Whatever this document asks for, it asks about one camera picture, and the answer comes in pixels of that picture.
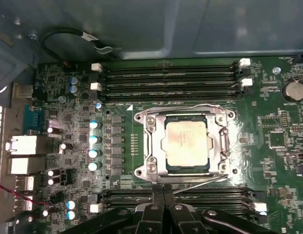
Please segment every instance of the black capacitor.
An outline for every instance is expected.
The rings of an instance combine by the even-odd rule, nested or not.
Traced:
[[[59,169],[52,169],[48,170],[47,174],[48,176],[59,176],[61,174],[61,171]]]
[[[71,144],[71,143],[62,143],[60,145],[60,148],[62,150],[72,150],[73,149],[73,144]]]
[[[58,184],[58,183],[60,183],[60,178],[59,177],[55,177],[55,178],[52,178],[52,179],[48,180],[49,185]]]
[[[52,213],[55,213],[56,211],[57,211],[56,207],[51,206],[51,207],[48,207],[47,209],[45,209],[42,212],[42,215],[43,215],[43,217],[47,217],[47,216],[51,215]]]
[[[61,134],[61,129],[49,127],[47,128],[47,132],[52,134]]]

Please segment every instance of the cpu socket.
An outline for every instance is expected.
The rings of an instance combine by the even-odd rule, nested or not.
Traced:
[[[227,123],[218,105],[153,107],[136,113],[143,125],[144,164],[135,176],[154,183],[205,182],[230,174]]]

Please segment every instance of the red wire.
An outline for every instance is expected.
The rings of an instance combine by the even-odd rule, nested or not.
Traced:
[[[26,196],[24,196],[22,194],[19,194],[19,193],[15,192],[15,191],[11,190],[11,189],[7,189],[7,188],[5,188],[2,185],[0,185],[0,189],[3,189],[3,190],[5,190],[8,193],[11,193],[11,194],[13,194],[16,197],[22,198],[23,200],[29,201],[31,203],[38,204],[38,205],[43,205],[43,206],[50,206],[50,203],[48,203],[48,202],[45,202],[45,201],[34,201],[34,200],[32,200],[32,199],[30,199],[30,198],[28,198],[28,197],[26,197]]]

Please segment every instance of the white connector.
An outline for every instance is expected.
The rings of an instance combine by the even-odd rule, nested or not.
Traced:
[[[102,90],[102,87],[101,87],[101,84],[100,84],[100,83],[95,82],[95,83],[91,83],[90,89],[91,89],[91,90],[101,91],[101,90]]]
[[[239,67],[240,68],[248,67],[250,65],[251,65],[251,59],[249,59],[249,58],[242,58],[239,61]]]
[[[253,79],[252,78],[244,78],[241,80],[241,86],[252,86],[253,85]]]
[[[92,63],[92,71],[94,72],[102,72],[102,66],[100,63]]]
[[[89,206],[89,212],[90,213],[99,213],[103,210],[103,204],[98,203],[98,204],[90,204]]]
[[[261,213],[261,212],[267,212],[267,205],[263,202],[253,202],[253,208],[255,211]]]

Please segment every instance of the screw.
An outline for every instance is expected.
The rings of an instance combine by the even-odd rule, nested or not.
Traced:
[[[182,209],[182,206],[181,205],[176,205],[176,206],[174,206],[174,208],[175,208],[175,210],[180,211]]]
[[[208,215],[210,216],[216,216],[217,214],[216,211],[208,211]]]
[[[156,171],[156,169],[157,169],[157,167],[156,167],[155,164],[149,164],[149,165],[148,165],[148,171],[149,171],[149,172],[153,173],[153,172]]]
[[[30,40],[38,40],[39,39],[39,37],[38,37],[38,35],[36,33],[30,33],[30,34],[28,34],[28,38]]]
[[[273,68],[273,73],[274,73],[275,75],[280,74],[280,72],[282,72],[282,69],[281,69],[280,67],[274,67],[274,68]]]
[[[127,214],[127,211],[120,211],[119,213],[118,213],[118,215],[126,215]]]
[[[147,123],[148,123],[149,125],[153,125],[153,124],[155,123],[155,118],[149,117],[149,118],[147,119]]]
[[[21,25],[20,18],[17,17],[17,18],[15,19],[15,21],[14,21],[14,24],[15,24],[15,25]]]

